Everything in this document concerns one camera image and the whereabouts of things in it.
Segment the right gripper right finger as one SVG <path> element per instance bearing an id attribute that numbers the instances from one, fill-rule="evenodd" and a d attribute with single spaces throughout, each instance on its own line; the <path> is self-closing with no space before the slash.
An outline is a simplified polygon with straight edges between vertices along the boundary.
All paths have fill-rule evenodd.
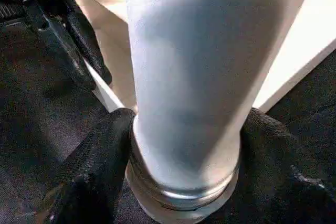
<path id="1" fill-rule="evenodd" d="M 251 109 L 236 188 L 211 223 L 335 223 L 335 186 L 279 121 Z"/>

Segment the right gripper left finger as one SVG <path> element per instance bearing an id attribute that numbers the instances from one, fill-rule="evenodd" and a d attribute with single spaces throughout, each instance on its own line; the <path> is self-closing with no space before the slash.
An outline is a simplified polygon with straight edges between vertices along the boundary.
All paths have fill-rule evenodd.
<path id="1" fill-rule="evenodd" d="M 98 121 L 49 183 L 35 223 L 114 222 L 134 117 L 121 108 Z"/>

